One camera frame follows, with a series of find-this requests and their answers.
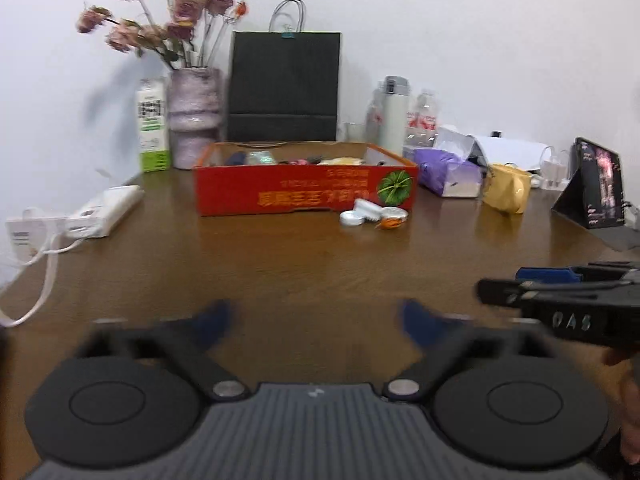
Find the red cardboard tray box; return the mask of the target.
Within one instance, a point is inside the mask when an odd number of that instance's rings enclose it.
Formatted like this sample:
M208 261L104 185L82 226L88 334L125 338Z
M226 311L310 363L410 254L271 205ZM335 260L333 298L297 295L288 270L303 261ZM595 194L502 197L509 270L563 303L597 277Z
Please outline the red cardboard tray box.
M270 151L272 166L226 166L234 152ZM281 160L358 157L362 166L286 166ZM198 212L205 217L286 214L305 210L343 211L356 198L378 206L411 209L418 166L370 143L277 142L210 144L192 168Z

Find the yellow fluffy sponge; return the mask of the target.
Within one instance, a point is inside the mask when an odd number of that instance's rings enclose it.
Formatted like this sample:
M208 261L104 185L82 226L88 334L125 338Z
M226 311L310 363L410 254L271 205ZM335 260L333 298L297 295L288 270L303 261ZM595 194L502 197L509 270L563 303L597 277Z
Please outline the yellow fluffy sponge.
M318 162L318 166L362 166L364 160L358 157L335 157L330 159L323 159Z

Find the black photo frame stand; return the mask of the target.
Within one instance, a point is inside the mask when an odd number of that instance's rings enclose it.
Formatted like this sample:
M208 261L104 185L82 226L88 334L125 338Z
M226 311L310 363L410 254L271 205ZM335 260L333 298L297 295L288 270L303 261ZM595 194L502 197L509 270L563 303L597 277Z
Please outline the black photo frame stand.
M578 136L574 142L575 171L552 210L587 230L625 224L620 155Z

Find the white round lid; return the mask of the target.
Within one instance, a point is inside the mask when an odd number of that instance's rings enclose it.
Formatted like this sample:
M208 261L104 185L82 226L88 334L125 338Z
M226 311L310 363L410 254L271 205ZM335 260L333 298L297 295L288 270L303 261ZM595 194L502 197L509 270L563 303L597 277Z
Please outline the white round lid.
M366 217L356 210L345 210L340 213L340 223L342 226L362 226L366 222Z

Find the clear glass cup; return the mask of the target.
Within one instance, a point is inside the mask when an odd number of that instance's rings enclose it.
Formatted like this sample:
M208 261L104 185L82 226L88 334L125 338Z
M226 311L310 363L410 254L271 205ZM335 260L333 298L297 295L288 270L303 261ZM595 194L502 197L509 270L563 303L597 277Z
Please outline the clear glass cup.
M356 122L344 123L344 139L347 142L364 143L367 141L367 128Z

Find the dark blue cloth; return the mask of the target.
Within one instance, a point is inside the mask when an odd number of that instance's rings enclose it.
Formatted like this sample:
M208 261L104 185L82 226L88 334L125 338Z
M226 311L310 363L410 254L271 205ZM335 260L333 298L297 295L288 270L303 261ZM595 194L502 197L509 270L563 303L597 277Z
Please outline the dark blue cloth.
M244 166L246 165L247 154L245 152L234 152L224 162L226 166Z

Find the white green milk carton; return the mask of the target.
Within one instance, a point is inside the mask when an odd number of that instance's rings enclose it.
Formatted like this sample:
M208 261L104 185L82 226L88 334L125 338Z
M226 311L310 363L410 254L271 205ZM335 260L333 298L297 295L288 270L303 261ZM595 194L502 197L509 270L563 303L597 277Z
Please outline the white green milk carton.
M171 161L163 78L141 81L137 92L136 115L141 170L143 172L167 170Z

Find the white thermos bottle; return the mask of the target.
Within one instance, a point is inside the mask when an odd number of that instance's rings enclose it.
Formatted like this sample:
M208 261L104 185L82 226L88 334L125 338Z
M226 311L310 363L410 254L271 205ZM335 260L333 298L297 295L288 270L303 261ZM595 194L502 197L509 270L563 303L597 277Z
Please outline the white thermos bottle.
M396 155L402 154L406 140L409 81L401 76L386 76L378 86L378 145Z

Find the orange small object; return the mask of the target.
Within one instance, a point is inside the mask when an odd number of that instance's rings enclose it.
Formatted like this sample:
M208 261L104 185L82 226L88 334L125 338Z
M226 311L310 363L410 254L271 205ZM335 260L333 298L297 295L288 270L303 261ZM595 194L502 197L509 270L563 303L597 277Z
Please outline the orange small object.
M380 220L376 224L378 229L394 230L403 226L409 217L408 211L398 207L384 207L380 211Z

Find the black pink hair clips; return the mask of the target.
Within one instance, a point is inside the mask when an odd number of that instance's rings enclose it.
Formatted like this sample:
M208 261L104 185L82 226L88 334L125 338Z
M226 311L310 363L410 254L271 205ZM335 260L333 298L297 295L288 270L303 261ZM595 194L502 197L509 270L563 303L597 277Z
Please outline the black pink hair clips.
M279 165L286 166L317 166L326 162L326 159L323 157L306 157L306 158L292 158L285 159L279 162Z

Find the plastic water bottle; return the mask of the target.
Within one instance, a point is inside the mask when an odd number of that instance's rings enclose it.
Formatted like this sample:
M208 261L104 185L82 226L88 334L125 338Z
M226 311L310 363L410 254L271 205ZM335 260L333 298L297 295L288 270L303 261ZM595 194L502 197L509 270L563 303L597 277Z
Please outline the plastic water bottle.
M381 87L373 91L371 102L369 103L366 122L364 123L364 135L366 141L371 144L378 144L380 129L382 125L384 92Z
M430 148L436 138L438 124L438 106L434 93L423 90L414 101L409 114L406 144Z

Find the dried pink flowers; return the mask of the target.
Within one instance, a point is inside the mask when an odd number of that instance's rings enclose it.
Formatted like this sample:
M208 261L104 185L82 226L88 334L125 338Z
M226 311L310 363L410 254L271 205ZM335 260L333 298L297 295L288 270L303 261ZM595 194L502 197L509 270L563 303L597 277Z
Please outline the dried pink flowers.
M90 35L106 27L104 41L114 51L156 54L170 70L209 68L224 38L248 13L246 0L117 0L133 2L134 18L114 14L105 6L86 4L76 32Z

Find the purple tissue pack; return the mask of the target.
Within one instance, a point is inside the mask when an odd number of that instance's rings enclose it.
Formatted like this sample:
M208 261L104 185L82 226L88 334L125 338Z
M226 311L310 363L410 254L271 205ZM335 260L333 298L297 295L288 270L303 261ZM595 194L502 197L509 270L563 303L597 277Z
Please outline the purple tissue pack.
M417 148L412 155L418 166L418 183L441 198L477 198L482 170L447 151Z

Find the clear plastic wrap ball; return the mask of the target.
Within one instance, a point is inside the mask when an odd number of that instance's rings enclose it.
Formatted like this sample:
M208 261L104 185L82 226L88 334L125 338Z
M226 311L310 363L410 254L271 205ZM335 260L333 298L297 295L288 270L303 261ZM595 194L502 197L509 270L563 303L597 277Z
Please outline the clear plastic wrap ball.
M252 151L246 155L246 164L250 166L272 166L277 163L270 151Z

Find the black paper bag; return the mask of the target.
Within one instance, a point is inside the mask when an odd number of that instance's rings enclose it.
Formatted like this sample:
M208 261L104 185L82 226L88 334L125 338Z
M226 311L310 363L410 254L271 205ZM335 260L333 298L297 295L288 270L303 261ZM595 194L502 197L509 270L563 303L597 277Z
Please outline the black paper bag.
M233 34L229 141L336 139L341 34L306 32L305 18L303 0L283 0L265 32Z

